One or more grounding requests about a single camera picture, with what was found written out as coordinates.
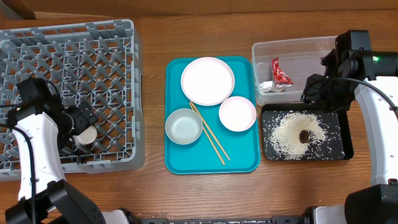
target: wooden chopsticks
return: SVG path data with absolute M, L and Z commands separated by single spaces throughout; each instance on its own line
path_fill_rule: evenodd
M 203 124 L 205 124 L 205 126 L 206 126 L 206 128 L 209 130 L 211 136 L 212 136 L 212 137 L 214 138 L 214 140 L 217 142 L 217 145 L 220 147 L 220 149 L 223 151 L 224 155 L 225 155 L 225 156 L 227 157 L 227 159 L 230 161 L 230 158 L 229 158 L 228 154 L 225 152 L 224 148 L 222 147 L 221 143 L 218 141 L 217 137 L 214 135 L 213 131 L 212 131 L 212 130 L 210 129 L 210 127 L 207 125 L 205 119 L 204 119 L 203 116 L 200 114 L 198 108 L 195 106 L 195 104 L 194 104 L 192 101 L 189 102 L 189 105 L 190 105 L 190 107 L 191 107 L 191 109 L 192 109 L 193 111 L 195 111 L 196 113 L 199 114 L 201 120 L 203 121 Z M 217 156 L 218 156 L 218 158 L 220 159 L 221 163 L 222 163 L 223 165 L 225 165 L 225 162 L 224 162 L 223 158 L 221 157 L 221 155 L 220 155 L 220 153 L 218 152 L 216 146 L 214 145 L 213 141 L 211 140 L 209 134 L 207 133 L 206 128 L 203 128 L 203 130 L 205 131 L 205 134 L 206 134 L 207 138 L 209 139 L 209 141 L 210 141 L 211 145 L 213 146 L 214 150 L 216 151 Z

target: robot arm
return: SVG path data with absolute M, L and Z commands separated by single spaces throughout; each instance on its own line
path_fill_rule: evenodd
M 358 101 L 371 152 L 372 187 L 349 194 L 344 205 L 315 208 L 314 223 L 397 223 L 398 53 L 374 52 L 367 31 L 349 30 L 336 38 L 336 49 L 321 64 L 325 75 L 308 77 L 302 102 L 327 113 L 348 110 Z
M 60 97 L 52 96 L 40 78 L 24 80 L 17 88 L 22 104 L 8 112 L 7 125 L 19 128 L 30 137 L 35 159 L 36 209 L 30 209 L 33 203 L 30 149 L 23 135 L 13 129 L 19 145 L 21 189 L 18 204 L 6 210 L 7 223 L 32 223 L 32 212 L 37 214 L 38 220 L 43 220 L 47 211 L 56 207 L 62 216 L 54 223 L 128 224 L 122 210 L 101 212 L 94 202 L 71 186 L 63 174 L 58 149 L 98 121 L 91 106 L 82 102 L 79 107 L 65 109 Z
M 398 105 L 398 77 L 376 77 L 376 80 L 365 79 L 364 82 L 382 90 Z M 372 160 L 371 185 L 388 184 L 389 180 L 398 179 L 398 120 L 386 101 L 372 89 L 360 85 L 354 92 L 368 135 Z
M 58 128 L 53 119 L 46 113 L 32 114 L 18 122 L 17 128 L 23 130 L 32 143 L 35 158 L 36 194 L 47 189 L 51 181 L 64 179 L 57 147 Z M 30 160 L 27 143 L 21 133 L 12 132 L 17 138 L 19 157 L 21 159 L 21 189 L 18 200 L 30 199 Z

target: small white bowl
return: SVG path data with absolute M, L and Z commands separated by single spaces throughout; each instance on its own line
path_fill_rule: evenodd
M 233 96 L 218 111 L 221 123 L 230 131 L 245 131 L 256 122 L 256 107 L 246 98 Z
M 191 109 L 174 111 L 166 120 L 167 137 L 176 144 L 186 145 L 196 141 L 203 130 L 199 114 Z
M 97 139 L 97 129 L 94 126 L 88 127 L 78 136 L 73 136 L 75 138 L 76 143 L 87 145 L 95 141 Z

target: plastic grid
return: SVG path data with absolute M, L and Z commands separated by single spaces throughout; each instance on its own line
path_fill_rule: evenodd
M 2 30 L 1 104 L 21 102 L 16 84 L 26 78 L 50 80 L 62 93 L 65 106 L 85 100 L 99 118 L 98 139 L 93 144 L 60 151 L 64 171 L 138 169 L 144 163 L 140 46 L 129 20 Z M 0 110 L 2 123 L 7 110 Z M 19 151 L 10 130 L 1 130 L 0 146 L 0 180 L 19 178 Z M 132 157 L 139 157 L 134 164 L 112 165 L 131 163 Z

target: teal tray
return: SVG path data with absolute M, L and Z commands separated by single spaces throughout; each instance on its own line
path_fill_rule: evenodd
M 189 100 L 181 89 L 181 76 L 184 68 L 195 59 L 197 58 L 178 58 L 167 66 L 165 121 L 173 111 L 190 108 Z M 256 105 L 250 62 L 239 56 L 218 57 L 218 59 L 226 62 L 234 72 L 235 88 L 231 96 L 243 96 Z M 167 168 L 174 174 L 226 174 L 254 171 L 261 160 L 257 121 L 247 131 L 235 133 L 221 124 L 218 117 L 220 105 L 197 105 L 197 108 L 231 160 L 227 160 L 218 147 L 225 161 L 225 166 L 223 166 L 203 132 L 198 140 L 185 146 L 175 144 L 165 134 L 164 150 Z

